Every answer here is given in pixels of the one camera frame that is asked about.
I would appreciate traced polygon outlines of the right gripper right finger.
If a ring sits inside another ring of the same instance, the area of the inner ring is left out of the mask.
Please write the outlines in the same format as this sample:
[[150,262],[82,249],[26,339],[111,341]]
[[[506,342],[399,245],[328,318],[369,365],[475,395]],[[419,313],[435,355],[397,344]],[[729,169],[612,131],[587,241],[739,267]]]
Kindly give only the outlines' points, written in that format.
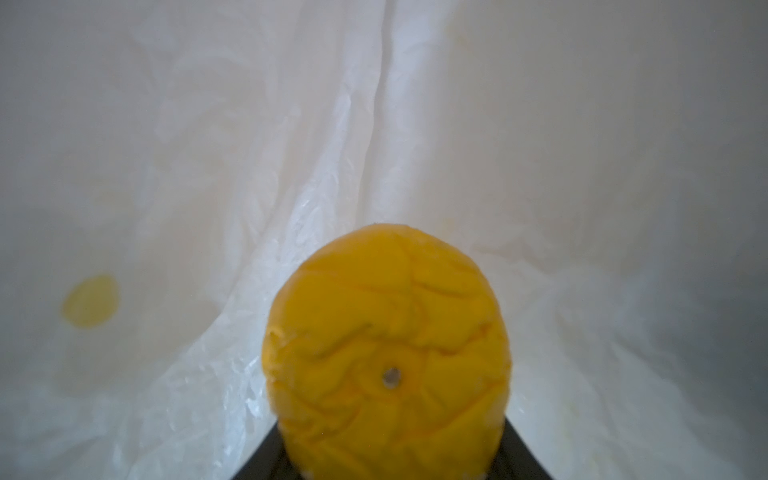
[[488,469],[488,480],[552,480],[508,419]]

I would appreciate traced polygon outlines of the white plastic bag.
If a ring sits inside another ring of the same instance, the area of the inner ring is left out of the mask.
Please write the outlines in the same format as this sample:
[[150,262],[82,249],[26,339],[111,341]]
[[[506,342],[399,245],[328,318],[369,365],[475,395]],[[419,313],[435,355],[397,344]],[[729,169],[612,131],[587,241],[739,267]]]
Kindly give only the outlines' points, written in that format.
[[230,478],[275,293],[384,222],[554,477],[766,477],[763,1],[3,2],[2,477]]

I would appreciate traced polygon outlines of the yellow fake lemon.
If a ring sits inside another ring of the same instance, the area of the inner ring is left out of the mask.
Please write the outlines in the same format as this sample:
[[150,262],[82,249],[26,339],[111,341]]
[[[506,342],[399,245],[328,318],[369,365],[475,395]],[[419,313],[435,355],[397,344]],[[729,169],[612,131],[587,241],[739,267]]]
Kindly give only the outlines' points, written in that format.
[[495,294],[457,248],[373,224],[304,261],[261,351],[270,407],[305,479],[484,479],[512,359]]

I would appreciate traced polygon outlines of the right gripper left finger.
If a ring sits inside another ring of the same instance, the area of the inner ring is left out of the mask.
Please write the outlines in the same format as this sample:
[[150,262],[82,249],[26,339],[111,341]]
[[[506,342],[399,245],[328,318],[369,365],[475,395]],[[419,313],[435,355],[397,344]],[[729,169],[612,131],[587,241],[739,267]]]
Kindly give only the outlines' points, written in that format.
[[300,473],[291,463],[277,424],[245,464],[232,477],[233,480],[300,480]]

